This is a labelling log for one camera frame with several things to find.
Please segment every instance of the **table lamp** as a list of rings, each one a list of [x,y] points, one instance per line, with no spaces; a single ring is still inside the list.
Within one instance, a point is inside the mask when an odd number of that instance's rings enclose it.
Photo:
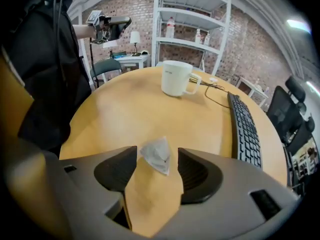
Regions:
[[[130,37],[130,44],[134,44],[135,52],[132,56],[140,56],[141,54],[137,51],[137,43],[140,43],[140,33],[138,31],[132,31]]]
[[[117,40],[104,42],[102,47],[103,48],[109,48],[109,47],[115,47],[115,46],[118,46]],[[110,49],[110,58],[112,58],[112,59],[115,58],[114,54],[112,53],[112,49]]]

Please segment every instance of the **black cable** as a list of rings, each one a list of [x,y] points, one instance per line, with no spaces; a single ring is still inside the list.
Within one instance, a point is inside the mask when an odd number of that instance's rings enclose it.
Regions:
[[[195,84],[198,82],[198,80],[197,80],[195,77],[193,77],[193,76],[190,77],[189,81],[190,81],[191,83],[195,83]],[[220,106],[222,106],[222,107],[224,107],[224,108],[226,108],[226,109],[230,109],[230,110],[232,109],[232,108],[230,108],[230,107],[228,107],[228,106],[225,106],[225,105],[220,104],[219,102],[213,100],[212,98],[210,98],[210,97],[207,95],[207,92],[208,92],[208,90],[209,90],[210,87],[215,88],[215,89],[218,89],[218,90],[223,91],[223,92],[225,92],[225,93],[228,93],[223,86],[218,85],[217,83],[208,83],[208,82],[205,82],[205,81],[203,81],[203,80],[201,80],[200,85],[202,85],[202,86],[207,86],[207,89],[206,89],[205,92],[204,92],[204,96],[206,96],[209,100],[211,100],[211,101],[219,104]]]
[[[92,80],[93,80],[93,82],[96,81],[96,87],[99,88],[99,80],[97,78],[97,74],[96,74],[96,70],[95,70],[94,56],[92,54],[92,43],[91,43],[91,41],[92,41],[92,38],[90,37],[90,39],[89,39],[89,47],[90,47],[90,55],[91,55],[91,67],[92,67],[92,71],[93,71],[93,74],[94,74],[94,77],[95,77],[95,80],[94,79],[92,79]]]
[[[59,31],[59,23],[60,23],[60,15],[61,15],[61,8],[62,8],[62,4],[63,4],[63,0],[60,0],[60,4],[59,4],[59,11],[58,11],[58,20],[57,20],[57,23],[56,23],[56,36],[55,36],[55,40],[56,40],[56,56],[57,56],[57,60],[58,60],[58,63],[59,63],[59,66],[60,66],[60,69],[61,69],[61,74],[62,74],[62,79],[63,81],[65,82],[66,86],[67,86],[67,81],[66,81],[66,76],[65,76],[65,72],[62,68],[62,64],[61,64],[61,60],[60,60],[60,31]]]
[[[56,8],[57,8],[57,0],[53,0],[53,5],[52,5],[52,16],[53,16],[53,39],[54,39],[54,45],[55,45],[55,57],[56,57],[56,62],[58,64],[58,67],[60,68],[60,72],[61,72],[61,76],[62,76],[62,80],[65,84],[65,86],[67,87],[67,81],[66,81],[66,76],[65,73],[63,71],[62,68],[62,64],[60,61],[60,52],[59,52],[59,36],[58,36],[58,32],[59,32],[59,25],[57,24],[57,16],[56,16]]]

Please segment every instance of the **bottle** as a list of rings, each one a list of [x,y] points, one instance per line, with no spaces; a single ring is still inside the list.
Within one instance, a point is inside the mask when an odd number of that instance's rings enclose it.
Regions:
[[[166,38],[174,38],[175,37],[175,20],[173,17],[170,17],[166,24]]]
[[[204,45],[205,46],[209,46],[209,42],[210,42],[210,33],[208,33],[204,39]]]
[[[200,44],[200,42],[201,42],[201,34],[200,34],[200,29],[198,28],[195,34],[195,43]]]

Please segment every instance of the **keyboard key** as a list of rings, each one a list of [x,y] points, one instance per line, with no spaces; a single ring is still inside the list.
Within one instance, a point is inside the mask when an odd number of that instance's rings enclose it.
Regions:
[[[242,161],[246,161],[245,153],[242,153],[242,154],[240,155],[240,159],[241,159]]]

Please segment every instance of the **white mug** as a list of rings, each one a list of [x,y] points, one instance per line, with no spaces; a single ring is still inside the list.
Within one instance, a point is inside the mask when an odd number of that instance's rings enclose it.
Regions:
[[[197,92],[202,78],[192,73],[193,66],[175,60],[166,60],[163,62],[162,69],[162,81],[161,89],[162,91],[170,96],[179,97],[183,94],[193,95]],[[197,79],[196,86],[193,92],[187,91],[187,86],[190,77]]]

